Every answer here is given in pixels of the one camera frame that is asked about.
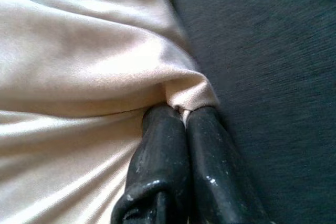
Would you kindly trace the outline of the dark grey upholstered headboard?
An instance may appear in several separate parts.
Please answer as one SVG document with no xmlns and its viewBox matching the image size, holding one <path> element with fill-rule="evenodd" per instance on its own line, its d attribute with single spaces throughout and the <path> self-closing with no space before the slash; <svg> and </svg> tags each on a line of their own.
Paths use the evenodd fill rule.
<svg viewBox="0 0 336 224">
<path fill-rule="evenodd" d="M 175 0 L 276 224 L 336 224 L 336 0 Z"/>
</svg>

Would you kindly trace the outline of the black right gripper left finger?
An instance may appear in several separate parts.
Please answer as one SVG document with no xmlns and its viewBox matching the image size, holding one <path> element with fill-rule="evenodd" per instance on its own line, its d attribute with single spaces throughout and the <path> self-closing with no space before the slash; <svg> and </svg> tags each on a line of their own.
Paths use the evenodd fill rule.
<svg viewBox="0 0 336 224">
<path fill-rule="evenodd" d="M 185 127 L 168 105 L 150 108 L 111 224 L 187 224 L 191 173 Z"/>
</svg>

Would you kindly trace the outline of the large grey floral pillow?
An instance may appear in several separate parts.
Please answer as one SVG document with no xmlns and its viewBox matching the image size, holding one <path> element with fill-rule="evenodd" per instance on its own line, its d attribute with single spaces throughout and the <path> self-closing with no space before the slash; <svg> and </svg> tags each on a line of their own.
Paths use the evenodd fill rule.
<svg viewBox="0 0 336 224">
<path fill-rule="evenodd" d="M 172 0 L 0 0 L 0 224 L 108 224 L 159 103 L 218 104 Z"/>
</svg>

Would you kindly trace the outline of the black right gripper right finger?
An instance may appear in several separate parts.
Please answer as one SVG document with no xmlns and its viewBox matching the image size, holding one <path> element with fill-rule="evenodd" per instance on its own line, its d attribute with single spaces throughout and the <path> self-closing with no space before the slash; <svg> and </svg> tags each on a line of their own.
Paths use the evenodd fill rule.
<svg viewBox="0 0 336 224">
<path fill-rule="evenodd" d="M 213 107 L 187 120 L 193 174 L 191 224 L 265 224 L 265 210 L 250 174 Z"/>
</svg>

